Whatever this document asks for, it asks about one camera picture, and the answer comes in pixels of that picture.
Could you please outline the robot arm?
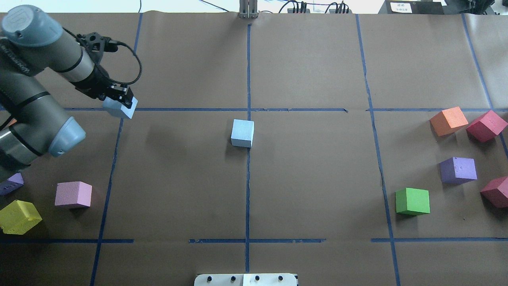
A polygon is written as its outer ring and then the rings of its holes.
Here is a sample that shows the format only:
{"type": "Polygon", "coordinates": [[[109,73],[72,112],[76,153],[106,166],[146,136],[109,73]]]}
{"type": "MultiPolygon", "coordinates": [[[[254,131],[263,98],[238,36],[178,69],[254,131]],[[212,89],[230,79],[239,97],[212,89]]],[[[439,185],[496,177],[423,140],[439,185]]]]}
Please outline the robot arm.
{"type": "Polygon", "coordinates": [[[60,74],[119,118],[131,119],[137,99],[130,86],[113,80],[100,65],[103,54],[125,43],[98,33],[73,34],[33,5],[9,10],[1,20],[1,106],[10,114],[1,125],[1,181],[44,154],[60,157],[86,133],[36,79],[46,68],[60,74]]]}

